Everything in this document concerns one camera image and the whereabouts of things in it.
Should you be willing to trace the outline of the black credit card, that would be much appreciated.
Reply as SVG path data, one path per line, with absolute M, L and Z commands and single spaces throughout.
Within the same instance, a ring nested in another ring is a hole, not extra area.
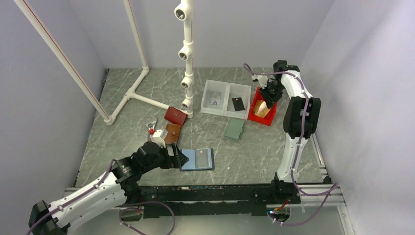
M 243 99 L 241 97 L 235 97 L 235 98 L 232 98 L 231 100 L 234 106 L 234 110 L 236 112 L 245 110 Z

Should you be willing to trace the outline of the orange card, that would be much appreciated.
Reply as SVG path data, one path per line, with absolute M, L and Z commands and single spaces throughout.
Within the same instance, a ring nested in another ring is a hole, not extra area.
M 253 108 L 254 115 L 259 118 L 265 118 L 270 110 L 264 100 L 257 100 Z

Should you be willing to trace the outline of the silver VIP credit card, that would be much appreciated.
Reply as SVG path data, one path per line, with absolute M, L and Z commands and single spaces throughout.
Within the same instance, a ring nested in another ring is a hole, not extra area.
M 221 93 L 211 92 L 209 97 L 210 105 L 220 105 L 221 104 Z

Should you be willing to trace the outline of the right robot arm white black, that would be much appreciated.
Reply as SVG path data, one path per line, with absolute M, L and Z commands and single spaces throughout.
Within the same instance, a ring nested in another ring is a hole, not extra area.
M 289 65 L 285 60 L 273 64 L 274 72 L 259 75 L 259 93 L 268 108 L 275 105 L 287 92 L 289 103 L 283 119 L 286 134 L 282 162 L 277 170 L 277 178 L 285 183 L 293 183 L 298 177 L 298 164 L 303 149 L 316 132 L 321 109 L 321 100 L 313 97 L 301 79 L 300 69 Z

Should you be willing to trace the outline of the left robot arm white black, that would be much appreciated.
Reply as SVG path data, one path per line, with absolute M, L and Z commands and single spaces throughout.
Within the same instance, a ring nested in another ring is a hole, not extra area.
M 112 159 L 103 174 L 76 192 L 50 203 L 36 203 L 27 234 L 66 235 L 113 207 L 133 206 L 142 200 L 138 182 L 145 173 L 156 168 L 179 169 L 188 160 L 175 143 L 159 146 L 148 141 L 131 156 Z

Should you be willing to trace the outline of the blue leather card holder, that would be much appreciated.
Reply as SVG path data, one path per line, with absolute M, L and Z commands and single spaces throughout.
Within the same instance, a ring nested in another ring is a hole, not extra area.
M 215 168 L 212 148 L 182 149 L 182 153 L 188 157 L 188 162 L 181 165 L 180 171 L 203 171 Z

